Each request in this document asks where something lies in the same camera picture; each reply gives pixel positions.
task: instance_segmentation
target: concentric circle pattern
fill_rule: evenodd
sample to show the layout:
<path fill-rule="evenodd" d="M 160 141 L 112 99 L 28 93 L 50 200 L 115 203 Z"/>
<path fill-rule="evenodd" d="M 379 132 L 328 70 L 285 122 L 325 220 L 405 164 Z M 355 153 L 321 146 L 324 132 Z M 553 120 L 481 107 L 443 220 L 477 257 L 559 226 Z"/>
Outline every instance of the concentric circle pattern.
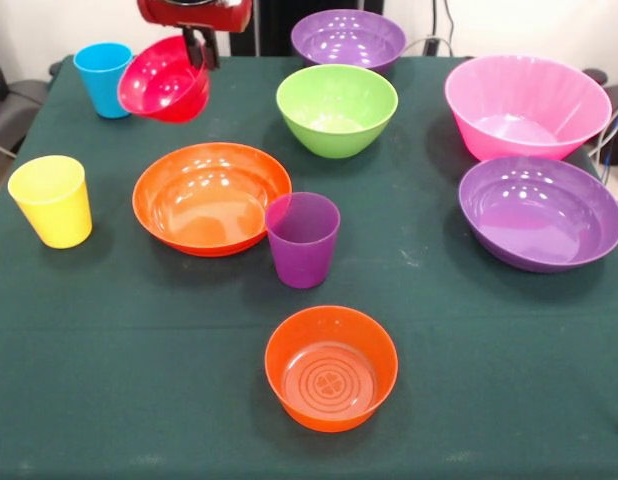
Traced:
<path fill-rule="evenodd" d="M 287 399 L 298 410 L 320 418 L 362 414 L 373 403 L 373 371 L 358 352 L 320 343 L 299 352 L 283 380 Z"/>

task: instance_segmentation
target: table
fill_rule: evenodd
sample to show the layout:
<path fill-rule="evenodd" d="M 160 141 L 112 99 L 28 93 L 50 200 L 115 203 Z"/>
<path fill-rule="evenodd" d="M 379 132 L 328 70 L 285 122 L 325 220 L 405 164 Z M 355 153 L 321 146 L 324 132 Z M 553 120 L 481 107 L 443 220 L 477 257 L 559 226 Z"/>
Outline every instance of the table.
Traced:
<path fill-rule="evenodd" d="M 277 112 L 298 59 L 223 59 L 187 125 L 97 118 L 66 59 L 18 162 L 80 159 L 95 228 L 48 249 L 0 195 L 0 478 L 618 479 L 618 248 L 536 275 L 479 246 L 456 199 L 474 160 L 443 96 L 457 63 L 401 59 L 391 124 L 332 161 Z M 266 240 L 200 259 L 140 227 L 138 176 L 207 141 L 262 148 L 339 205 L 322 286 L 281 284 Z M 273 329 L 329 303 L 376 318 L 400 358 L 386 403 L 337 435 L 295 424 L 263 369 Z"/>

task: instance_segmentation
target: bowl bottom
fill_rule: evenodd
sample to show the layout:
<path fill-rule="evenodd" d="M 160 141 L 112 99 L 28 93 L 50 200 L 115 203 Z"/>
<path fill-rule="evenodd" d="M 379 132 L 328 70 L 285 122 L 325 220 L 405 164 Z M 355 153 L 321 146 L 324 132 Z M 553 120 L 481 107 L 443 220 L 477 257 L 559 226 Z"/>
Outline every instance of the bowl bottom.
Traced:
<path fill-rule="evenodd" d="M 185 66 L 158 72 L 147 83 L 143 93 L 143 108 L 145 111 L 154 112 L 168 107 L 195 81 L 195 77 Z"/>
<path fill-rule="evenodd" d="M 299 49 L 312 62 L 344 63 L 365 68 L 388 62 L 397 53 L 386 38 L 358 28 L 326 29 L 308 38 Z"/>
<path fill-rule="evenodd" d="M 344 115 L 321 114 L 316 119 L 311 120 L 309 127 L 325 133 L 354 133 L 364 130 L 360 123 Z"/>
<path fill-rule="evenodd" d="M 476 192 L 477 229 L 528 261 L 568 264 L 600 249 L 602 229 L 589 205 L 546 182 L 497 182 Z"/>
<path fill-rule="evenodd" d="M 285 400 L 303 414 L 345 420 L 363 414 L 375 401 L 375 374 L 351 347 L 319 342 L 299 351 L 282 380 Z"/>
<path fill-rule="evenodd" d="M 246 241 L 265 224 L 264 208 L 254 196 L 223 187 L 165 189 L 156 197 L 152 213 L 167 238 L 197 248 Z"/>
<path fill-rule="evenodd" d="M 475 126 L 490 135 L 510 142 L 552 144 L 555 135 L 538 122 L 508 113 L 481 118 Z"/>

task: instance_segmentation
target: plastic bowl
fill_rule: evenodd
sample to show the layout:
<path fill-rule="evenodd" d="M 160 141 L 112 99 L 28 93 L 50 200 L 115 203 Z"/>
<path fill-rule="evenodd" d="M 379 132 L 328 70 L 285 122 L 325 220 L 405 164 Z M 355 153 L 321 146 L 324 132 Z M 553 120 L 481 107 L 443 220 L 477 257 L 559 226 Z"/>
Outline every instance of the plastic bowl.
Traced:
<path fill-rule="evenodd" d="M 132 60 L 118 84 L 118 100 L 135 115 L 188 122 L 207 105 L 209 73 L 189 63 L 182 36 L 165 38 Z"/>
<path fill-rule="evenodd" d="M 171 152 L 138 179 L 133 210 L 153 236 L 199 257 L 232 255 L 265 235 L 265 210 L 291 192 L 282 165 L 256 148 L 203 143 Z"/>
<path fill-rule="evenodd" d="M 300 20 L 291 43 L 308 65 L 340 63 L 383 73 L 403 54 L 407 36 L 382 15 L 341 9 Z"/>
<path fill-rule="evenodd" d="M 288 76 L 276 101 L 291 132 L 311 152 L 352 157 L 385 129 L 398 108 L 381 75 L 351 65 L 317 65 Z"/>
<path fill-rule="evenodd" d="M 460 182 L 459 200 L 478 241 L 522 270 L 568 270 L 618 245 L 613 196 L 565 162 L 518 157 L 480 163 Z"/>
<path fill-rule="evenodd" d="M 492 55 L 456 67 L 447 102 L 478 160 L 508 156 L 562 160 L 611 116 L 604 90 L 575 68 L 523 55 Z"/>
<path fill-rule="evenodd" d="M 371 317 L 325 305 L 280 324 L 267 345 L 265 370 L 294 420 L 334 433 L 362 424 L 385 401 L 398 376 L 398 354 Z"/>

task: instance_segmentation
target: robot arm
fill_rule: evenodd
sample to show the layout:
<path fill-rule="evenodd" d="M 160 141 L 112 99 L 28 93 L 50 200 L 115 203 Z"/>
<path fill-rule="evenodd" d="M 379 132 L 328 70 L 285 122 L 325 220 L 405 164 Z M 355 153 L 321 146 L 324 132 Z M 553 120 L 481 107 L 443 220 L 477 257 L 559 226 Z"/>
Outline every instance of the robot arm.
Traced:
<path fill-rule="evenodd" d="M 216 32 L 244 32 L 251 18 L 252 0 L 137 0 L 142 17 L 149 23 L 182 28 L 189 61 L 209 70 L 220 66 Z M 195 37 L 204 39 L 204 57 Z"/>

